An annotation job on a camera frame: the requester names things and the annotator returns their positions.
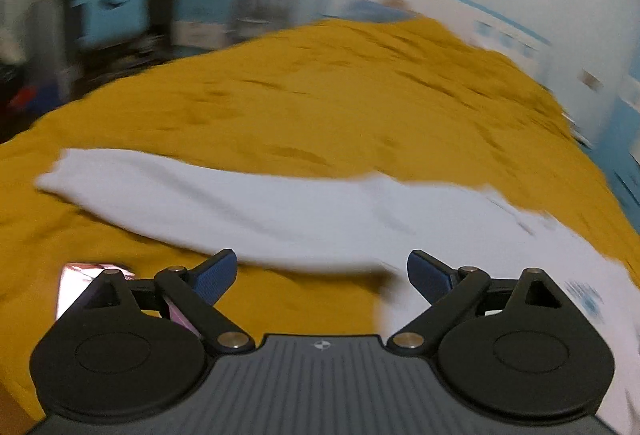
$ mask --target chair backrest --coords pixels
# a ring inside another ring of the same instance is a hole
[[[82,6],[82,48],[95,49],[135,38],[149,25],[147,0],[75,0]]]

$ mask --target headboard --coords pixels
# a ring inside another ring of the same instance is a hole
[[[344,18],[355,0],[327,0],[325,16]],[[402,0],[404,8],[434,18],[474,46],[508,56],[525,73],[545,83],[550,43],[535,32],[469,0]]]

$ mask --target wall socket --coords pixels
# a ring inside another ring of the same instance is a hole
[[[584,69],[582,70],[582,72],[580,72],[580,75],[578,75],[578,79],[594,92],[597,92],[602,88],[602,83],[600,82],[600,80]]]

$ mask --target yellow blanket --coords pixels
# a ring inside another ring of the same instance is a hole
[[[119,80],[0,146],[0,377],[34,418],[28,361],[54,320],[66,262],[120,261],[150,277],[202,259],[36,192],[62,148],[250,173],[490,184],[516,206],[552,213],[639,281],[638,235],[604,177],[553,97],[508,59],[427,19],[322,22]],[[243,267],[219,307],[257,339],[370,333],[379,284]]]

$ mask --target smartphone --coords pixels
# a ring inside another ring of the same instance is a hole
[[[136,277],[126,267],[113,263],[84,263],[71,262],[65,265],[60,276],[58,287],[58,306],[56,307],[56,319],[60,318],[71,304],[78,299],[92,280],[105,269],[119,269],[126,279]]]

